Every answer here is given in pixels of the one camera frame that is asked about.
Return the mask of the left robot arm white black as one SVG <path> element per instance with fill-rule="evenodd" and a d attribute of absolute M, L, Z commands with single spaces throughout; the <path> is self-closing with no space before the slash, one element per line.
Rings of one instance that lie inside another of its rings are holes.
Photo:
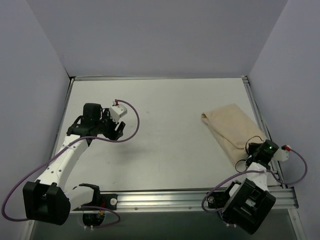
<path fill-rule="evenodd" d="M 117 141 L 123 136 L 125 123 L 120 119 L 127 108 L 114 103 L 102 108 L 97 103 L 86 103 L 82 115 L 67 129 L 59 152 L 46 170 L 36 179 L 23 186 L 26 217 L 30 220 L 62 225 L 71 211 L 86 206 L 90 210 L 101 207 L 101 192 L 97 185 L 82 183 L 72 190 L 65 190 L 67 180 L 81 155 L 93 139 L 103 135 Z"/>

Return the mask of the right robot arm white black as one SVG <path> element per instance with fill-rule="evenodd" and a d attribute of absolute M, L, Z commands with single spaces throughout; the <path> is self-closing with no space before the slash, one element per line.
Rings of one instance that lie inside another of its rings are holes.
<path fill-rule="evenodd" d="M 248 234 L 254 234 L 269 214 L 276 197 L 268 190 L 269 162 L 279 146 L 270 140 L 249 143 L 245 159 L 245 176 L 242 182 L 234 181 L 222 193 L 225 206 L 221 218 L 236 225 Z"/>

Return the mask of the beige cloth mat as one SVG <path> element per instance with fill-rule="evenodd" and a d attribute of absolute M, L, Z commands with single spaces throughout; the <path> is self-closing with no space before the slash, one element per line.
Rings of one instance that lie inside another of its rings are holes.
<path fill-rule="evenodd" d="M 203 112 L 201 120 L 233 165 L 246 158 L 245 147 L 250 138 L 267 139 L 257 124 L 235 103 Z"/>

